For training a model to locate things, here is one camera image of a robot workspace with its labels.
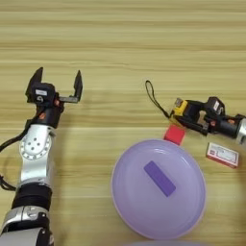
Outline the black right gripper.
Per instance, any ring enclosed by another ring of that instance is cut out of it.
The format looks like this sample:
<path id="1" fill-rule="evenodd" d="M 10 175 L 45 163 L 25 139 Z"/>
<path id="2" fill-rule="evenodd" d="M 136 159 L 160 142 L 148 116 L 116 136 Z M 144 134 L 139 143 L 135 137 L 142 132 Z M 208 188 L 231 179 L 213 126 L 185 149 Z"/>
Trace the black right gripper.
<path id="1" fill-rule="evenodd" d="M 204 111 L 206 104 L 200 101 L 187 100 L 187 109 L 189 111 Z M 202 135 L 221 134 L 230 138 L 236 138 L 240 117 L 228 115 L 208 115 L 204 116 L 205 125 L 192 121 L 185 116 L 175 116 L 175 119 L 190 130 L 196 131 Z"/>

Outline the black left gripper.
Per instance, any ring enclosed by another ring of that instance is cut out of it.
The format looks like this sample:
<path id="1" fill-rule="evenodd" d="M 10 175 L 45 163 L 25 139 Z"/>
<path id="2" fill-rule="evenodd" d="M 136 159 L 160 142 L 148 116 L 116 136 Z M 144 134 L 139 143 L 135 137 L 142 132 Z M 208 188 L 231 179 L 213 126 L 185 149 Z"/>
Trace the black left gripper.
<path id="1" fill-rule="evenodd" d="M 32 94 L 32 89 L 41 83 L 42 72 L 43 72 L 42 67 L 36 70 L 32 78 L 30 79 L 30 82 L 28 83 L 25 93 L 26 96 L 30 96 Z M 64 111 L 64 104 L 65 103 L 77 104 L 82 97 L 82 91 L 83 91 L 82 73 L 81 71 L 78 71 L 74 82 L 74 97 L 72 96 L 58 97 L 54 100 L 54 102 L 50 106 L 37 105 L 36 115 L 32 119 L 28 120 L 28 123 L 30 125 L 39 124 L 39 125 L 45 125 L 57 129 L 60 122 L 61 115 Z"/>

